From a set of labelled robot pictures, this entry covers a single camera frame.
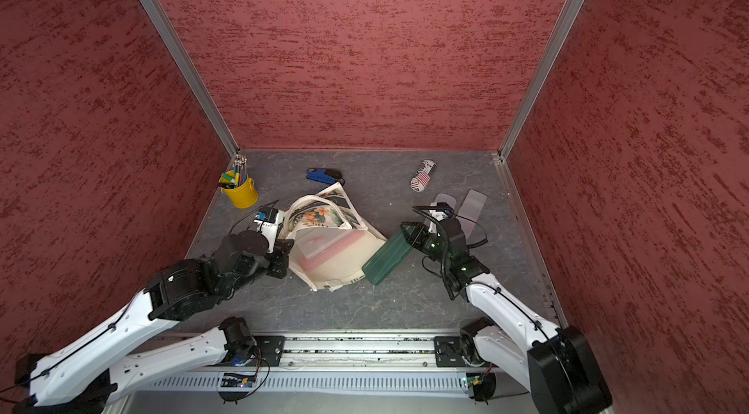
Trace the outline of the floral canvas tote bag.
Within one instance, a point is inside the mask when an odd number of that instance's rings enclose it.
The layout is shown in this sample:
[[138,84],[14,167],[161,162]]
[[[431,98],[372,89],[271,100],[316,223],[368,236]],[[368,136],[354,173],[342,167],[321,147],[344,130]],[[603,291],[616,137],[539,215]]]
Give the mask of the floral canvas tote bag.
[[297,199],[285,213],[279,238],[294,242],[290,269],[313,291],[335,291],[364,279],[364,265],[387,242],[341,183]]

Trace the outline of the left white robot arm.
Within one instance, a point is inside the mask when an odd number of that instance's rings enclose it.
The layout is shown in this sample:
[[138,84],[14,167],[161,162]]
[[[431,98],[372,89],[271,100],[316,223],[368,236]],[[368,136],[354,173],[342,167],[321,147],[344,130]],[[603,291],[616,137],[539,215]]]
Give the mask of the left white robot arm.
[[211,257],[181,260],[154,275],[128,304],[65,348],[29,354],[16,366],[27,390],[16,413],[101,413],[152,382],[189,369],[228,365],[260,368],[264,360],[243,318],[147,352],[153,337],[208,312],[257,279],[282,279],[293,240],[270,242],[256,231],[226,236]]

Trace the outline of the green pencil case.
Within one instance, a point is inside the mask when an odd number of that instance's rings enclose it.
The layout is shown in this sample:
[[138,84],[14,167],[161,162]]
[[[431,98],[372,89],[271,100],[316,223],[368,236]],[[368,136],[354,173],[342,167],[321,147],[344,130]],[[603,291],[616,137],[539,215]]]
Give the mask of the green pencil case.
[[413,251],[403,232],[395,234],[362,267],[366,280],[374,286],[382,284]]

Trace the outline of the pink pencil case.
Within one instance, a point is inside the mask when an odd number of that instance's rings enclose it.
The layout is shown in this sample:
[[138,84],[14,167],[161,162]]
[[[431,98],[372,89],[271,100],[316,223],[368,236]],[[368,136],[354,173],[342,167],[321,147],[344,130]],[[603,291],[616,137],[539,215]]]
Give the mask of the pink pencil case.
[[364,236],[366,232],[359,230],[326,229],[310,232],[296,242],[302,254],[300,267],[306,272],[314,271]]

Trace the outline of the clear ribbed pencil case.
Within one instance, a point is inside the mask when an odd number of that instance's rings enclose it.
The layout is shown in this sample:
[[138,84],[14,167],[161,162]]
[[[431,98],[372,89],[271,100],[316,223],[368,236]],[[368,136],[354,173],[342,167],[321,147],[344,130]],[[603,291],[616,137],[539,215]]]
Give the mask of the clear ribbed pencil case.
[[430,209],[427,211],[429,219],[425,220],[430,234],[437,234],[437,224],[445,219],[451,218],[455,212],[456,199],[451,195],[444,193],[438,194],[434,201],[430,203]]

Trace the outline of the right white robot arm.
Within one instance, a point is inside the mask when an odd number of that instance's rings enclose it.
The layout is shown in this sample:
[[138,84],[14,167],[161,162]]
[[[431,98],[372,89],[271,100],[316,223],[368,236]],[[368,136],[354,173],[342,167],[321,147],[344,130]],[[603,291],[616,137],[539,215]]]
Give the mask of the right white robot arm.
[[461,332],[466,359],[512,377],[540,413],[602,413],[612,406],[612,393],[582,331],[543,318],[507,290],[473,256],[475,246],[467,243],[458,218],[427,216],[400,229],[411,248],[438,264],[449,297],[461,297],[483,313]]

